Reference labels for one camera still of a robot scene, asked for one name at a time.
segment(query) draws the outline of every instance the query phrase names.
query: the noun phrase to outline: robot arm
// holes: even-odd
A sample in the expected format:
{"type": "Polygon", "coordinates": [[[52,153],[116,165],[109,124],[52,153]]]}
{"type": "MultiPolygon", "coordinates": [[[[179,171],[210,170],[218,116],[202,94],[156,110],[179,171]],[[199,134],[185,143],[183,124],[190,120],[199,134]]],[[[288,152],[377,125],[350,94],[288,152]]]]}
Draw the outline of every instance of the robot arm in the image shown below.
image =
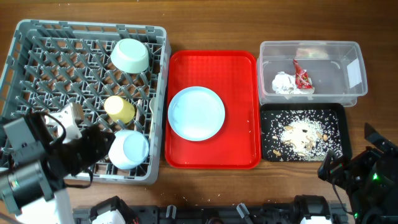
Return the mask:
{"type": "Polygon", "coordinates": [[[4,125],[13,147],[15,166],[0,174],[0,191],[8,212],[15,213],[17,218],[27,217],[29,223],[38,219],[38,223],[43,223],[43,216],[35,212],[42,207],[41,211],[52,211],[48,217],[56,213],[60,218],[58,223],[69,224],[73,223],[72,213],[65,190],[68,185],[63,178],[77,175],[104,158],[115,137],[91,126],[81,132],[81,138],[63,144],[65,128],[56,120],[63,134],[53,140],[45,125],[46,116],[51,118],[48,114],[33,113],[4,125]]]}
{"type": "Polygon", "coordinates": [[[337,185],[346,190],[353,209],[348,213],[356,223],[397,223],[398,147],[368,123],[364,132],[365,139],[376,148],[367,147],[352,160],[336,159],[329,151],[318,176],[333,188],[337,185]]]}

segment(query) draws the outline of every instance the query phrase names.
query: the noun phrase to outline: cable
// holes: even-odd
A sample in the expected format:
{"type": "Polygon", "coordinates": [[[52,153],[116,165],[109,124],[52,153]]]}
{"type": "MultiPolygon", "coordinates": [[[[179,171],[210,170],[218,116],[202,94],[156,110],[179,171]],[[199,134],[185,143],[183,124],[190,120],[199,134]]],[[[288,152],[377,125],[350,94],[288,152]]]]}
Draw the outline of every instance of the cable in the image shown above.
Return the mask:
{"type": "Polygon", "coordinates": [[[8,163],[8,169],[11,169],[11,167],[12,167],[12,156],[11,156],[11,154],[8,154],[8,156],[7,156],[6,164],[7,163],[8,163]]]}
{"type": "Polygon", "coordinates": [[[65,140],[65,138],[66,138],[66,136],[67,136],[67,130],[66,130],[65,127],[62,125],[62,123],[61,123],[57,118],[54,118],[53,116],[49,115],[49,114],[46,113],[46,112],[39,112],[39,113],[40,113],[42,116],[48,116],[49,118],[53,119],[55,122],[57,122],[57,123],[61,126],[61,128],[62,128],[62,135],[61,135],[57,140],[55,140],[55,142],[54,142],[52,145],[57,145],[57,144],[62,143],[63,140],[65,140]]]}
{"type": "Polygon", "coordinates": [[[90,176],[90,183],[88,185],[80,185],[80,184],[65,184],[66,187],[71,187],[71,188],[77,188],[77,189],[86,189],[89,188],[91,186],[91,184],[93,183],[93,173],[91,170],[89,169],[85,169],[85,171],[88,173],[88,175],[90,176]]]}
{"type": "Polygon", "coordinates": [[[331,181],[331,186],[333,187],[333,190],[335,191],[335,194],[336,194],[336,196],[337,196],[337,198],[338,198],[338,200],[339,200],[339,202],[340,202],[341,208],[342,208],[342,209],[344,210],[344,212],[346,212],[347,214],[354,215],[353,212],[348,212],[347,209],[343,206],[343,202],[341,202],[340,196],[338,195],[337,190],[336,190],[336,185],[335,185],[336,178],[337,178],[337,177],[333,178],[333,180],[331,181]]]}
{"type": "Polygon", "coordinates": [[[11,223],[11,224],[22,224],[22,223],[20,223],[19,221],[15,221],[15,220],[13,220],[12,218],[8,217],[7,215],[5,215],[5,214],[3,214],[3,213],[1,213],[1,212],[0,212],[0,218],[1,218],[2,220],[5,220],[5,221],[8,222],[8,223],[11,223]]]}

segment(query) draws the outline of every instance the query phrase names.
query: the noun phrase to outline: clear plastic container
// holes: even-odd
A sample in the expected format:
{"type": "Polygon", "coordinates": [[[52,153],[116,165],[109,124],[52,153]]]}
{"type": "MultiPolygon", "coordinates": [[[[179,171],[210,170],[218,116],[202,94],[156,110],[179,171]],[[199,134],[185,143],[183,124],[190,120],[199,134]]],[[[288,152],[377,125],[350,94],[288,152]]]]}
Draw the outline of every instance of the clear plastic container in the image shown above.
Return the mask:
{"type": "Polygon", "coordinates": [[[354,106],[368,92],[361,49],[346,41],[264,41],[257,61],[260,103],[341,103],[354,106]],[[277,94],[278,72],[295,75],[293,59],[306,69],[315,92],[277,94]]]}

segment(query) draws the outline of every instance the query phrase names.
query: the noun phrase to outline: black tray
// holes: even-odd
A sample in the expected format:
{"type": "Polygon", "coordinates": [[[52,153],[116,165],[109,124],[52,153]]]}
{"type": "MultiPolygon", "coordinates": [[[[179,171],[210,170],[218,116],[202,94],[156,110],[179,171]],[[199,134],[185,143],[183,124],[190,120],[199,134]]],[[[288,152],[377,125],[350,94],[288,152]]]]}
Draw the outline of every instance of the black tray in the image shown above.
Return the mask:
{"type": "Polygon", "coordinates": [[[281,145],[280,142],[275,143],[272,140],[272,131],[271,122],[272,119],[279,119],[277,118],[278,114],[281,114],[281,123],[283,126],[288,125],[290,117],[283,116],[280,111],[286,111],[286,113],[291,113],[291,111],[308,111],[314,110],[311,115],[311,120],[321,121],[323,124],[325,122],[329,122],[330,126],[334,126],[340,134],[335,136],[335,141],[340,141],[341,152],[342,156],[345,156],[349,159],[353,156],[351,150],[351,144],[349,141],[349,134],[348,134],[348,125],[344,107],[339,103],[295,103],[295,104],[264,104],[260,108],[260,118],[261,118],[261,141],[262,141],[262,157],[268,161],[277,162],[277,161],[303,161],[302,157],[296,155],[296,153],[292,152],[291,150],[287,150],[283,144],[281,145]],[[331,112],[330,114],[324,114],[324,111],[331,112]],[[326,118],[329,119],[328,116],[335,115],[333,121],[328,120],[325,121],[326,118]],[[279,149],[284,148],[286,150],[280,150],[281,156],[277,156],[272,151],[273,149],[277,148],[278,144],[279,149]]]}

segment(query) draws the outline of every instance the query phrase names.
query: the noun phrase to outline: cup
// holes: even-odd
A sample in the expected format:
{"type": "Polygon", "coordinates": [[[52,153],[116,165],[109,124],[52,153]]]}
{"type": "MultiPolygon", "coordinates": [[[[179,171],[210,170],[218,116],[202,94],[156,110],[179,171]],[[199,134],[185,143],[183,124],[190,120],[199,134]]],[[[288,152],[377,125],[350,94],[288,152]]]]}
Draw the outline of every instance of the cup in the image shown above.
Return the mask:
{"type": "Polygon", "coordinates": [[[105,100],[104,109],[114,122],[130,122],[136,114],[134,106],[120,96],[110,96],[105,100]]]}
{"type": "Polygon", "coordinates": [[[121,71],[140,73],[149,66],[148,49],[138,40],[122,39],[114,47],[111,61],[121,71]]]}
{"type": "Polygon", "coordinates": [[[108,156],[118,169],[133,169],[147,159],[149,143],[142,133],[121,130],[115,136],[108,156]]]}

